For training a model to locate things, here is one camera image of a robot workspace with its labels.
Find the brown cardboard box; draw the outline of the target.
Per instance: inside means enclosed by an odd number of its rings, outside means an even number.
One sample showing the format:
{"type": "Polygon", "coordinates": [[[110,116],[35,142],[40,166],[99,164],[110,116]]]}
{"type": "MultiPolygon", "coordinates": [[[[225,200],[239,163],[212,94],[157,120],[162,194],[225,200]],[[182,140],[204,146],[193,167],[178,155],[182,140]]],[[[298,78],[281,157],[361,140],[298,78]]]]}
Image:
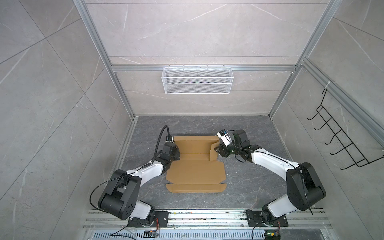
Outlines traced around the brown cardboard box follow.
{"type": "Polygon", "coordinates": [[[171,193],[221,193],[227,188],[224,163],[218,161],[217,136],[176,136],[180,160],[167,170],[171,193]]]}

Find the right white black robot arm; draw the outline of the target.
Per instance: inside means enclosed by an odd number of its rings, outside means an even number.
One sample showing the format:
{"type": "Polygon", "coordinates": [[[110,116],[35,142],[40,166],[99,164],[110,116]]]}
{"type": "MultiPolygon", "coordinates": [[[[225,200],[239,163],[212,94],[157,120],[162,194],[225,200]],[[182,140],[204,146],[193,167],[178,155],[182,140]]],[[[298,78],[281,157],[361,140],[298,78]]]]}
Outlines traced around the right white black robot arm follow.
{"type": "Polygon", "coordinates": [[[262,166],[286,181],[287,193],[262,208],[261,216],[265,224],[270,225],[278,218],[297,210],[308,210],[326,197],[326,190],[315,168],[307,162],[299,164],[288,161],[258,145],[237,147],[221,143],[215,151],[224,158],[230,155],[240,156],[245,162],[262,166]]]}

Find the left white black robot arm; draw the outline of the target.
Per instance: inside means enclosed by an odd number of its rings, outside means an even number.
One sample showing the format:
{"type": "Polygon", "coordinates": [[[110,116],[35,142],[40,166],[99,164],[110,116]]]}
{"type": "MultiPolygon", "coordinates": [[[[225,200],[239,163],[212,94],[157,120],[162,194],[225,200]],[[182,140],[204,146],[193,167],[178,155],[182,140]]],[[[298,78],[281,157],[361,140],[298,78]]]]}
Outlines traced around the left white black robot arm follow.
{"type": "Polygon", "coordinates": [[[138,200],[140,187],[166,173],[171,164],[179,159],[180,150],[177,145],[167,142],[147,164],[129,171],[114,171],[111,179],[105,183],[106,187],[98,201],[98,209],[120,220],[136,218],[146,225],[152,224],[155,209],[138,200]]]}

